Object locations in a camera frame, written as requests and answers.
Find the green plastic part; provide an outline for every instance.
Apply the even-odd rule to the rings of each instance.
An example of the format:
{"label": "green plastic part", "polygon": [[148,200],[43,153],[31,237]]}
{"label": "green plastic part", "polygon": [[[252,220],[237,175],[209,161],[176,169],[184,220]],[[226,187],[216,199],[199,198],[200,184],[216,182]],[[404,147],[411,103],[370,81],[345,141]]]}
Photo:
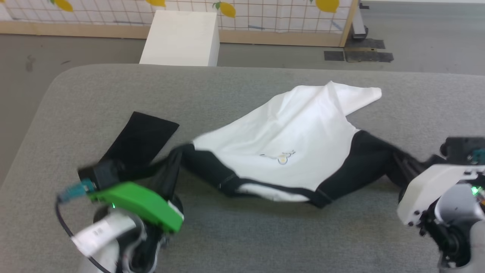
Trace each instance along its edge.
{"label": "green plastic part", "polygon": [[183,218],[160,195],[133,182],[123,182],[88,195],[92,201],[112,203],[159,226],[164,232],[180,230]]}

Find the gray tabletop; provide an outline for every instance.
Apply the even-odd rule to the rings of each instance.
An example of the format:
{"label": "gray tabletop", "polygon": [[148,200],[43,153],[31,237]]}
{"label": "gray tabletop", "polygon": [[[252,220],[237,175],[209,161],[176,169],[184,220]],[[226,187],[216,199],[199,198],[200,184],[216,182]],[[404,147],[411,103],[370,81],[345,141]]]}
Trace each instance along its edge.
{"label": "gray tabletop", "polygon": [[[57,223],[56,192],[78,166],[96,162],[133,111],[180,124],[174,145],[242,117],[297,85],[328,81],[380,87],[377,102],[349,121],[419,159],[449,135],[485,135],[485,77],[274,68],[95,65],[71,69],[47,91],[0,190],[0,272],[75,272],[81,254]],[[230,199],[182,171],[182,230],[157,272],[436,272],[429,238],[402,225],[398,189],[386,178],[317,209]],[[62,209],[74,231],[96,205]]]}

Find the grid pattern fabric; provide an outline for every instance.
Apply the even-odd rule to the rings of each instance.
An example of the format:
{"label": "grid pattern fabric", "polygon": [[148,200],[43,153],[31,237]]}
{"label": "grid pattern fabric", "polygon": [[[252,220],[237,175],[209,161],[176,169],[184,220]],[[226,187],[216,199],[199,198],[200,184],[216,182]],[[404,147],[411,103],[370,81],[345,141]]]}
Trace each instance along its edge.
{"label": "grid pattern fabric", "polygon": [[149,26],[157,10],[217,12],[219,29],[341,34],[352,0],[3,0],[14,20],[36,23]]}

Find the cable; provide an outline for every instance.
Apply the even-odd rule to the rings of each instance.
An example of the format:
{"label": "cable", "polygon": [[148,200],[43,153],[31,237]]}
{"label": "cable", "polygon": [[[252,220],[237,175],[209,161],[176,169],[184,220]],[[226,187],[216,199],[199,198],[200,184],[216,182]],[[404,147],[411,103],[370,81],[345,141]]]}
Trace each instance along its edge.
{"label": "cable", "polygon": [[[61,224],[62,228],[65,230],[65,232],[67,233],[67,235],[69,235],[69,237],[71,238],[71,237],[74,237],[74,234],[72,234],[72,231],[69,229],[69,227],[67,226],[67,224],[64,222],[64,219],[61,216],[61,212],[59,211],[60,200],[61,200],[61,197],[60,196],[57,196],[57,198],[56,198],[56,204],[55,204],[55,210],[56,210],[57,220],[59,221],[59,223]],[[109,270],[107,270],[106,268],[104,268],[102,265],[100,265],[95,259],[93,259],[93,257],[88,257],[88,260],[94,266],[96,266],[99,270],[101,270],[103,273],[112,273]]]}

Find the lemon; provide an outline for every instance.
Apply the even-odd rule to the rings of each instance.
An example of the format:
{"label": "lemon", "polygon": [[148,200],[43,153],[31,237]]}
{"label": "lemon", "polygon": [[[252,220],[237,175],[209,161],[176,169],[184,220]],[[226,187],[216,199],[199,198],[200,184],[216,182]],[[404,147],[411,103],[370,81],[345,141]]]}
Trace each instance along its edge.
{"label": "lemon", "polygon": [[152,6],[164,7],[165,0],[146,0]]}
{"label": "lemon", "polygon": [[71,4],[69,4],[69,2],[67,2],[66,0],[55,0],[55,3],[60,9],[72,12]]}
{"label": "lemon", "polygon": [[212,7],[216,9],[221,9],[221,13],[227,17],[235,18],[236,17],[236,9],[229,3],[226,2],[217,2],[212,4]]}
{"label": "lemon", "polygon": [[317,7],[323,12],[337,12],[339,0],[315,0]]}

